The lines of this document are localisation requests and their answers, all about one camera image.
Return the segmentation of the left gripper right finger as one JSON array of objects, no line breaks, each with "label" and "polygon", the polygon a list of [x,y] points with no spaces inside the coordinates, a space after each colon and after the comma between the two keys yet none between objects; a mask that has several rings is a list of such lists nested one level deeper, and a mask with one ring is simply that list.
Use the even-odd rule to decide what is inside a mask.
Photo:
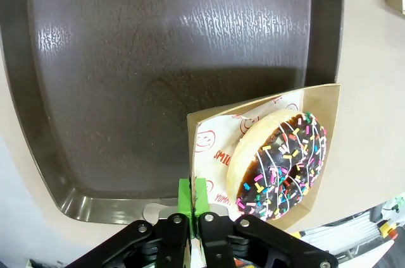
[{"label": "left gripper right finger", "polygon": [[261,219],[243,214],[231,220],[210,208],[206,180],[194,179],[193,230],[207,267],[236,267],[242,260],[255,267],[338,267],[337,258]]}]

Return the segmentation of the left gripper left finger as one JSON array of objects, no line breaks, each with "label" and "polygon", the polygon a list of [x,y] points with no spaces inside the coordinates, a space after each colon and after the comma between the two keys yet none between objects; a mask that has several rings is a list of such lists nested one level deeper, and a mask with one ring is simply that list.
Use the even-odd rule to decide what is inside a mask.
[{"label": "left gripper left finger", "polygon": [[179,180],[178,205],[155,225],[136,220],[68,267],[187,267],[190,262],[190,181]]}]

